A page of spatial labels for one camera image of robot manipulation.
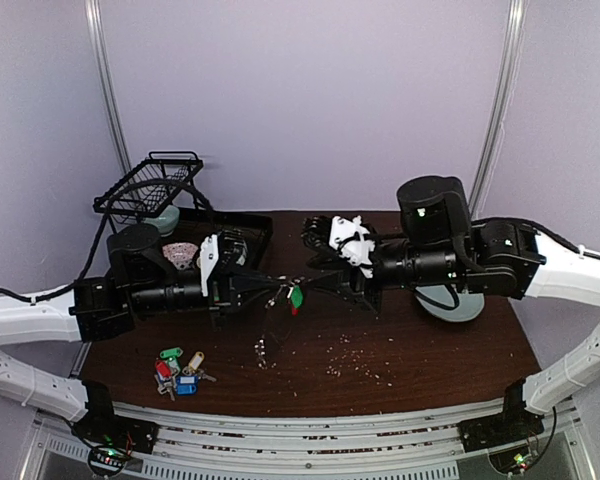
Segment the blue key tag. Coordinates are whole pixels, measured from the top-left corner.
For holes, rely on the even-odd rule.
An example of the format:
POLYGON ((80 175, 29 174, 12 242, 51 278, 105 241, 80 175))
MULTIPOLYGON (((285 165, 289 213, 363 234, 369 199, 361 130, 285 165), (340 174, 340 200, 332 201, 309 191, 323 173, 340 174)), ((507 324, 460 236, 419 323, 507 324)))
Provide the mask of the blue key tag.
POLYGON ((176 394, 178 396, 195 395, 198 391, 199 377, 193 376, 178 376, 176 378, 176 394))

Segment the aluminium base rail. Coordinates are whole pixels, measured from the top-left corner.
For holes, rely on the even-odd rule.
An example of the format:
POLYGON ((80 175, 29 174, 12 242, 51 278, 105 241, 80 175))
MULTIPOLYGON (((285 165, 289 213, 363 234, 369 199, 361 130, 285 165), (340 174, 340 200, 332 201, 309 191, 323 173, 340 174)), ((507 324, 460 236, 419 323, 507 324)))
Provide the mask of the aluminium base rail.
POLYGON ((530 439, 473 452, 460 422, 499 412, 498 400, 408 413, 266 418, 184 413, 125 403, 117 413, 152 421, 154 450, 120 479, 500 479, 495 462, 527 447, 542 454, 525 479, 594 479, 572 401, 530 439))

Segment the green key tag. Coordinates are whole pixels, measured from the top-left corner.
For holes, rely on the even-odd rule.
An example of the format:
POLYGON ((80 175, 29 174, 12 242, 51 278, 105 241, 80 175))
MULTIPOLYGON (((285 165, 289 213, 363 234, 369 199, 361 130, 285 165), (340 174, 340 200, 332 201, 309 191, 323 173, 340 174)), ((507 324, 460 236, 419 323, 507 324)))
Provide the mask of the green key tag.
POLYGON ((299 309, 303 302, 304 302, 304 294, 301 290, 301 288, 296 285, 294 286, 289 294, 289 300, 291 305, 295 308, 295 309, 299 309))
POLYGON ((183 353, 184 351, 180 347, 165 349, 160 352, 160 359, 163 361, 171 361, 172 359, 178 359, 183 353))

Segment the red patterned bowl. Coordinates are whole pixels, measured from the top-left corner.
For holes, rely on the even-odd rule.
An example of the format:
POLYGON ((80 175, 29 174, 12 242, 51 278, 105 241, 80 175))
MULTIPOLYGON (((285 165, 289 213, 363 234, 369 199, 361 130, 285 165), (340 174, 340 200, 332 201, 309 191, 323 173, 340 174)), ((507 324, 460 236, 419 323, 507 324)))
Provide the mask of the red patterned bowl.
POLYGON ((199 247, 190 242, 175 242, 162 247, 164 257, 169 260, 177 270, 191 269, 195 264, 199 247))

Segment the right aluminium wall post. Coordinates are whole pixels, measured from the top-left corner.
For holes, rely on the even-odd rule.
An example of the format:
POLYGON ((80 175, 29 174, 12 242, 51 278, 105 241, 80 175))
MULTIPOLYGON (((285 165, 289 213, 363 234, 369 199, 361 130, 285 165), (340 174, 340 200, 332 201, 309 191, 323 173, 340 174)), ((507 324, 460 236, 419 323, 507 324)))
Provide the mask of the right aluminium wall post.
POLYGON ((512 99, 519 69, 527 7, 527 1, 511 0, 509 2, 495 94, 468 201, 469 210, 474 219, 480 217, 486 205, 489 188, 501 149, 501 142, 504 139, 505 117, 512 99))

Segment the silver keys bunch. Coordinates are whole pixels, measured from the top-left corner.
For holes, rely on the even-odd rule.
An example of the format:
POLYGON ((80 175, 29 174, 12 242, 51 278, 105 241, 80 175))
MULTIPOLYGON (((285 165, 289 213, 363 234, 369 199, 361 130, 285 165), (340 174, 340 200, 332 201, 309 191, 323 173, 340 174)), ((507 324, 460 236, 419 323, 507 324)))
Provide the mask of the silver keys bunch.
MULTIPOLYGON (((217 382, 216 377, 209 375, 204 370, 198 371, 195 375, 199 377, 198 390, 199 390, 199 384, 203 380, 210 381, 213 383, 217 382)), ((157 383, 157 392, 160 395, 168 395, 172 401, 175 401, 177 397, 190 397, 190 396, 178 396, 176 394, 176 378, 177 377, 178 376, 172 376, 172 378, 169 382, 161 383, 158 380, 157 374, 155 373, 154 379, 156 380, 156 383, 157 383)))

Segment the celadon green bowl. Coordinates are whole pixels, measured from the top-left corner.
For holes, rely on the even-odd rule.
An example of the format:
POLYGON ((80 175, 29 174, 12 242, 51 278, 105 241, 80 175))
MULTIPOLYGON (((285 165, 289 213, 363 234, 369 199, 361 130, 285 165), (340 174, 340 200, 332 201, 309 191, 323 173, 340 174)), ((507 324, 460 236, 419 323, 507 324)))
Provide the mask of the celadon green bowl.
POLYGON ((180 209, 174 205, 168 205, 157 217, 150 218, 147 223, 154 225, 162 237, 171 235, 180 220, 180 209))

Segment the left aluminium wall post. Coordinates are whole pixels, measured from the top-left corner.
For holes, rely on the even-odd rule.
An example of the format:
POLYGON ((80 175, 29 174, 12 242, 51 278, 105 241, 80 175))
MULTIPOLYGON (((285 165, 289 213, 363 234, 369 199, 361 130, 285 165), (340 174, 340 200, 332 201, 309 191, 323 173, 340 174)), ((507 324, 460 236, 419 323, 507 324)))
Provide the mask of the left aluminium wall post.
POLYGON ((105 115, 114 146, 115 158, 121 172, 127 174, 132 166, 114 90, 100 2, 98 0, 85 0, 84 4, 87 29, 95 58, 105 115))

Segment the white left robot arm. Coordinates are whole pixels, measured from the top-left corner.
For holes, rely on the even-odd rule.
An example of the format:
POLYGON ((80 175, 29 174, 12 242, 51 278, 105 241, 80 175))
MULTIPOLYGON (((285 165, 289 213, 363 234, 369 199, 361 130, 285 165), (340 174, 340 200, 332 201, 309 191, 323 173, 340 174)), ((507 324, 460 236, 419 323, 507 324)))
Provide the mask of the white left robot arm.
POLYGON ((234 231, 207 237, 196 269, 177 269, 164 255, 158 229, 146 223, 111 235, 107 251, 110 269, 103 277, 29 299, 0 294, 0 396, 85 426, 101 443, 113 444, 124 424, 106 386, 60 378, 10 357, 3 346, 113 339, 137 320, 164 312, 234 312, 283 280, 248 268, 247 248, 234 231))

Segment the light blue flower plate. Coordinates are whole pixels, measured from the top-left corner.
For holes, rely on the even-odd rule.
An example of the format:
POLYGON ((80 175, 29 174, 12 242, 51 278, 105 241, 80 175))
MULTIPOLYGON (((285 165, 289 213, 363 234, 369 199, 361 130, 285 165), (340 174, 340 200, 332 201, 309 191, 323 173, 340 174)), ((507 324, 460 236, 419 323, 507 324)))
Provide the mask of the light blue flower plate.
POLYGON ((414 295, 426 312, 448 323, 473 321, 485 307, 482 294, 457 293, 446 286, 417 287, 414 295))

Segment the aluminium wall post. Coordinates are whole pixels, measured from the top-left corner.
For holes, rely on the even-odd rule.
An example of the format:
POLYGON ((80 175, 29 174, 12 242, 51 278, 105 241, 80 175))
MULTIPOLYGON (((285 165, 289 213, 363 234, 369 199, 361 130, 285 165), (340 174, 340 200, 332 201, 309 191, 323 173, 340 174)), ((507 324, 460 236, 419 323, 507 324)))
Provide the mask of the aluminium wall post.
POLYGON ((95 58, 105 115, 114 146, 115 158, 121 172, 127 174, 132 166, 114 90, 100 2, 98 0, 85 0, 84 4, 87 29, 95 58))
POLYGON ((501 149, 501 142, 504 139, 505 117, 512 99, 519 69, 527 7, 527 1, 511 0, 509 2, 495 94, 468 201, 469 210, 474 219, 480 217, 486 205, 489 188, 501 149))

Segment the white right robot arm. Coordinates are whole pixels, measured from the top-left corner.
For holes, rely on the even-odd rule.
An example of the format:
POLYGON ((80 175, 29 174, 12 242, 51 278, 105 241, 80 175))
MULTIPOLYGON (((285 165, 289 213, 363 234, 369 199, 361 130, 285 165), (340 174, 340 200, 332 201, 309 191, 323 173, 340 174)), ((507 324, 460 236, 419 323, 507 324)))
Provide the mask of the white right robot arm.
MULTIPOLYGON (((473 220, 462 182, 453 176, 418 177, 401 185, 399 234, 379 234, 361 217, 315 216, 301 238, 325 271, 317 290, 373 310, 382 293, 399 287, 441 310, 463 294, 521 300, 557 298, 600 308, 600 253, 576 246, 525 219, 473 220)), ((541 372, 508 387, 493 419, 499 440, 515 440, 557 403, 600 377, 600 323, 577 347, 541 372)))

